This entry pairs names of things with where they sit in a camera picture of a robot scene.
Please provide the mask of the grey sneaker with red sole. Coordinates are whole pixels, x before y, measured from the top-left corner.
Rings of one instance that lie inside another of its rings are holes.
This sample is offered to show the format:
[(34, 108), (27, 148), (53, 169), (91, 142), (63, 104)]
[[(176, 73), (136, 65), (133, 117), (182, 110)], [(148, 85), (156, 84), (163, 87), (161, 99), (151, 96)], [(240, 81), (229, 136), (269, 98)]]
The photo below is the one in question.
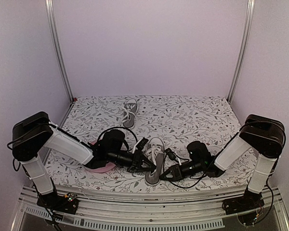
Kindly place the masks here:
[(135, 124), (138, 102), (135, 99), (127, 100), (123, 107), (122, 124), (125, 128), (132, 128)]

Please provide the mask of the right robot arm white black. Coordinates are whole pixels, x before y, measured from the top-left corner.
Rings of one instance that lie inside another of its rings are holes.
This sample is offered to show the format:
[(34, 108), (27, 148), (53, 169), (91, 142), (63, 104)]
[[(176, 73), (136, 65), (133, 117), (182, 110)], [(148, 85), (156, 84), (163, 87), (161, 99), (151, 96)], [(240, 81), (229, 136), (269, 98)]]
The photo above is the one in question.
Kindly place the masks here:
[(169, 167), (161, 174), (160, 179), (173, 183), (199, 172), (209, 178), (219, 178), (235, 162), (246, 156), (253, 156), (254, 169), (244, 194), (225, 199), (222, 208), (228, 215), (254, 210), (264, 206), (263, 188), (267, 185), (285, 144), (286, 133), (282, 122), (251, 114), (216, 155), (209, 152), (205, 143), (193, 141), (186, 148), (190, 161)]

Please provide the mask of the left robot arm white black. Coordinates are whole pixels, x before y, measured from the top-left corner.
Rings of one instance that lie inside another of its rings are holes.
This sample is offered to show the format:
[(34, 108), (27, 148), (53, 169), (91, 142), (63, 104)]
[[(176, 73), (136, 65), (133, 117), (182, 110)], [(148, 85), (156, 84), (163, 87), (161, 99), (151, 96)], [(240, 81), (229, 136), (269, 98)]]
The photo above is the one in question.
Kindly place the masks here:
[(12, 141), (7, 147), (32, 181), (38, 196), (37, 205), (47, 211), (74, 215), (79, 205), (78, 196), (74, 193), (58, 194), (39, 155), (40, 151), (56, 151), (88, 169), (98, 169), (113, 163), (126, 167), (130, 173), (156, 170), (156, 164), (143, 153), (148, 139), (136, 140), (136, 144), (130, 148), (125, 140), (124, 129), (108, 128), (98, 136), (95, 143), (85, 143), (52, 123), (48, 114), (41, 111), (13, 126)]

